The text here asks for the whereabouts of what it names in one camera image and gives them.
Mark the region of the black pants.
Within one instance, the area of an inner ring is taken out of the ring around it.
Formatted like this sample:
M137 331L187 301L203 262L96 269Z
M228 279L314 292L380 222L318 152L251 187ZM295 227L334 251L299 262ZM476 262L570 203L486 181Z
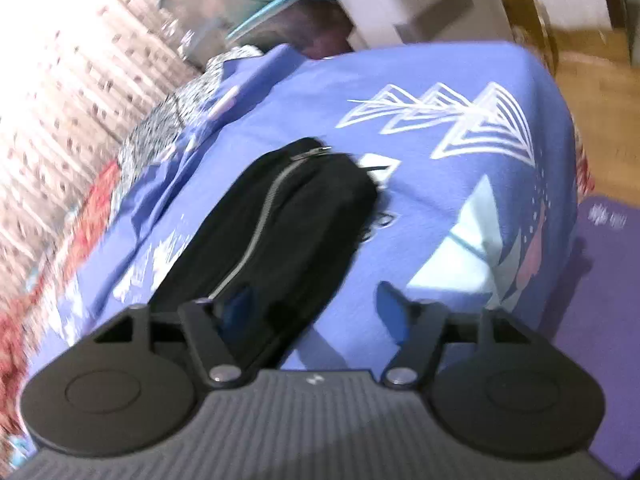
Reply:
M262 155L205 218L149 308L171 314L249 287L254 307L229 349L243 368L276 364L340 288L377 201L367 170L316 139Z

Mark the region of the red patterned quilt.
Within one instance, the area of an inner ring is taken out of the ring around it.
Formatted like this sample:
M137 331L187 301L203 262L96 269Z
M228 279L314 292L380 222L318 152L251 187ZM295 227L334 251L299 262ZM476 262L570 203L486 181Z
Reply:
M44 266L29 294L1 303L1 448L9 453L11 441L23 437L17 398L26 377L28 357L35 352L44 322L54 318L58 296L72 280L107 227L114 221L126 193L143 169L173 144L184 127L195 119L222 81L224 62L252 58L262 51L254 46L234 47L211 58L205 72L152 108L134 127L117 157L96 179L88 197L63 229L62 244Z

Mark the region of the purple floor mat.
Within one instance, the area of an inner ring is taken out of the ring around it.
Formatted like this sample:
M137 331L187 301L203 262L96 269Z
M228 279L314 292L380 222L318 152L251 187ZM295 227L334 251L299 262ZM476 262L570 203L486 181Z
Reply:
M639 477L639 211L605 196L578 206L570 261L540 330L605 395L590 452L624 479Z

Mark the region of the beige patterned curtain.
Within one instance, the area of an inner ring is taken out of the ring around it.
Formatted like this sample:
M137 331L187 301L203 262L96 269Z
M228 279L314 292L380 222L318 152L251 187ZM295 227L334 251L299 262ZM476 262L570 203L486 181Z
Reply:
M21 288L150 109L193 76L156 0L1 0L1 283Z

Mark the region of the blue printed bedsheet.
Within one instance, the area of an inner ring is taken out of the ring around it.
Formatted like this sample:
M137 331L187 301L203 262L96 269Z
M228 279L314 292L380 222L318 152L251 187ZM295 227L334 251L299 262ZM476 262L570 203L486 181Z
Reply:
M17 477L565 474L599 391L536 329L576 206L513 44L232 61L80 270Z

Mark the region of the white cardboard box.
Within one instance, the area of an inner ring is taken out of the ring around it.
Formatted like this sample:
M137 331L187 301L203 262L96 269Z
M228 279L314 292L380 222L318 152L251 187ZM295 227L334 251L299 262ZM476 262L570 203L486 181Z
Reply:
M501 0L336 0L354 50L442 41L513 39Z

